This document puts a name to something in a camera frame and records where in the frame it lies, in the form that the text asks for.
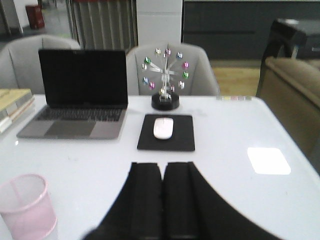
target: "stack of books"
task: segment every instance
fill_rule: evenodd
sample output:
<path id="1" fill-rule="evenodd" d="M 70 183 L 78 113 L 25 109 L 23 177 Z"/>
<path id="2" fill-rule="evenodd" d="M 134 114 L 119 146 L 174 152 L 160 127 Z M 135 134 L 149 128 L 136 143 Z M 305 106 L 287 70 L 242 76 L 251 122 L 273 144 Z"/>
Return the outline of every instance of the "stack of books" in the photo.
<path id="1" fill-rule="evenodd" d="M 0 134 L 31 106 L 33 101 L 30 89 L 0 88 Z"/>

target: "black mouse pad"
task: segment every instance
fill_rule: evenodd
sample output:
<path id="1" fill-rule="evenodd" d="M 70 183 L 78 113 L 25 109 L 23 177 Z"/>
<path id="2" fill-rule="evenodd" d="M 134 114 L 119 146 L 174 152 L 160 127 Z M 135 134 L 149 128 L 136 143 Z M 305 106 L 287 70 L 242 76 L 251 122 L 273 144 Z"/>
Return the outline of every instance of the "black mouse pad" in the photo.
<path id="1" fill-rule="evenodd" d="M 157 118 L 172 118 L 172 137 L 160 140 L 154 136 L 154 124 Z M 139 150 L 183 151 L 195 150 L 194 125 L 191 115 L 146 114 L 137 145 Z"/>

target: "white chair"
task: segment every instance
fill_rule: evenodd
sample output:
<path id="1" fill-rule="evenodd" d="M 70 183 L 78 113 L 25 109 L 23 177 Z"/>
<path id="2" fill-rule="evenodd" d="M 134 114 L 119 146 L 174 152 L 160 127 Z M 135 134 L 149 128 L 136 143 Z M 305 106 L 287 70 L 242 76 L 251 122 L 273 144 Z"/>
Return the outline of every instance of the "white chair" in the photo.
<path id="1" fill-rule="evenodd" d="M 79 43 L 73 39 L 46 34 L 9 42 L 0 51 L 0 88 L 27 88 L 33 94 L 44 94 L 39 49 L 79 48 Z"/>
<path id="2" fill-rule="evenodd" d="M 155 54 L 157 48 L 162 51 L 161 55 L 157 56 Z M 172 71 L 181 73 L 181 75 L 172 75 L 170 77 L 178 95 L 219 95 L 219 85 L 206 52 L 199 46 L 186 43 L 153 43 L 131 49 L 126 55 L 129 95 L 153 95 L 159 91 L 162 85 L 161 74 L 149 70 L 143 71 L 142 64 L 144 59 L 149 57 L 152 63 L 160 68 L 163 67 L 163 59 L 161 58 L 163 58 L 163 53 L 167 48 L 171 49 L 169 65 L 175 61 L 178 52 L 183 54 L 183 58 L 176 61 L 171 68 Z M 187 69 L 188 79 L 183 79 L 182 77 L 184 71 L 182 69 L 183 62 L 189 63 L 189 68 Z M 143 82 L 144 77 L 147 77 L 151 82 L 155 82 L 156 87 L 150 90 Z M 184 81 L 184 89 L 178 87 L 179 81 Z"/>

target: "silver laptop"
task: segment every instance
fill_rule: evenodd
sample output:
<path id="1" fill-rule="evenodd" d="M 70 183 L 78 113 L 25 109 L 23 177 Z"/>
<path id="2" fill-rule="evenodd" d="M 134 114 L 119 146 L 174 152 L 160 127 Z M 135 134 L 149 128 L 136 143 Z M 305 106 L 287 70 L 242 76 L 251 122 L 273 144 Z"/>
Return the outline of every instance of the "silver laptop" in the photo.
<path id="1" fill-rule="evenodd" d="M 45 106 L 20 138 L 114 139 L 128 106 L 122 50 L 41 49 Z"/>

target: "white mouse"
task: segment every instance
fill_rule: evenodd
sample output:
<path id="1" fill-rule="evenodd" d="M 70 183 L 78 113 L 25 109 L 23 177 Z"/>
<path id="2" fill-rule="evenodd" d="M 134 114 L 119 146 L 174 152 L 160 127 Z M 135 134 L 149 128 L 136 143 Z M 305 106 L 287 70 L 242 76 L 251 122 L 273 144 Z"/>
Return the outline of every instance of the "white mouse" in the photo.
<path id="1" fill-rule="evenodd" d="M 174 129 L 174 120 L 170 117 L 158 117 L 154 121 L 153 135 L 157 139 L 166 140 L 171 138 Z"/>

